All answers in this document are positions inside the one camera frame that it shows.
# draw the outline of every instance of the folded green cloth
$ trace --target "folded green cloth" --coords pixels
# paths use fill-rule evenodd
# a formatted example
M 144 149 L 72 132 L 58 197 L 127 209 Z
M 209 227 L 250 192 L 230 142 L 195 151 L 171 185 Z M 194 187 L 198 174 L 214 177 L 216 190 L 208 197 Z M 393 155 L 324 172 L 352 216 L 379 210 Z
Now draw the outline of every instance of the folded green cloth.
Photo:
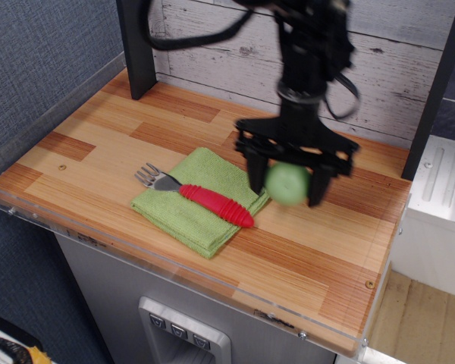
M 182 184 L 196 184 L 237 201 L 251 215 L 268 200 L 265 191 L 258 196 L 249 188 L 244 171 L 207 148 L 194 150 L 168 173 Z M 131 207 L 208 259 L 240 229 L 176 192 L 147 189 Z

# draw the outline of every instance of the metal frame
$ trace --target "metal frame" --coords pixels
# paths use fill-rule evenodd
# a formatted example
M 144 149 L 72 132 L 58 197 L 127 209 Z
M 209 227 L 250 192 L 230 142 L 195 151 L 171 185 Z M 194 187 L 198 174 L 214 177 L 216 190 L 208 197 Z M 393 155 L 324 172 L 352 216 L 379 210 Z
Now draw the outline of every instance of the metal frame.
M 152 47 L 145 42 L 140 32 L 143 26 L 141 14 L 146 13 L 146 3 L 144 0 L 116 0 L 131 97 L 134 100 L 140 99 L 157 82 Z
M 402 178 L 413 180 L 416 170 L 419 166 L 419 161 L 425 151 L 426 142 L 430 137 L 433 122 L 440 108 L 441 100 L 445 94 L 448 81 L 455 66 L 455 18 L 453 19 L 450 33 L 448 34 L 447 44 L 441 55 L 440 64 L 431 85 L 430 93 L 426 100 L 425 108 L 423 109 L 422 117 L 419 121 L 418 129 L 416 130 L 406 164 L 403 169 Z

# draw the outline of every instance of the control panel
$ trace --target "control panel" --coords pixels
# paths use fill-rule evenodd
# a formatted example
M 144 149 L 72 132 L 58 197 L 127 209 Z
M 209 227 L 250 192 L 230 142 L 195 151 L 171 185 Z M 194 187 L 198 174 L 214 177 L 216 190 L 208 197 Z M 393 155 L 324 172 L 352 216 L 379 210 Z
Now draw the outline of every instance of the control panel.
M 139 304 L 140 317 L 155 364 L 231 364 L 231 340 L 223 332 L 148 297 Z

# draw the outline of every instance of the wood grain surface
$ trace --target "wood grain surface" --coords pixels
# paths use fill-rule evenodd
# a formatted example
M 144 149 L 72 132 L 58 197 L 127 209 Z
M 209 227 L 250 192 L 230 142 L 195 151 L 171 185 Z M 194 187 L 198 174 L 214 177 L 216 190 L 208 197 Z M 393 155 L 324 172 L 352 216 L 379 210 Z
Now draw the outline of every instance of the wood grain surface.
M 145 161 L 169 171 L 203 146 L 244 169 L 233 124 L 266 115 L 163 83 L 133 101 L 124 71 L 1 175 L 0 200 L 352 355 L 375 298 L 366 282 L 380 281 L 410 189 L 406 150 L 353 138 L 353 176 L 320 206 L 269 202 L 210 260 L 130 208 Z

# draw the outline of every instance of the red fork handle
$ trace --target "red fork handle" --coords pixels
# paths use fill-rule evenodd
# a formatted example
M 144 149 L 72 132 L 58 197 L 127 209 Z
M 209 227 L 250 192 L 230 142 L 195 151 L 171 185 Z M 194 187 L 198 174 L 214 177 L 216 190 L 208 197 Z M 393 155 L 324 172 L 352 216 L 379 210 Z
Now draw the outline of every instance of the red fork handle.
M 255 224 L 248 210 L 233 199 L 229 199 L 220 193 L 194 184 L 183 184 L 180 186 L 179 193 L 186 199 L 197 202 L 209 211 L 214 212 L 231 224 L 242 228 L 251 228 Z

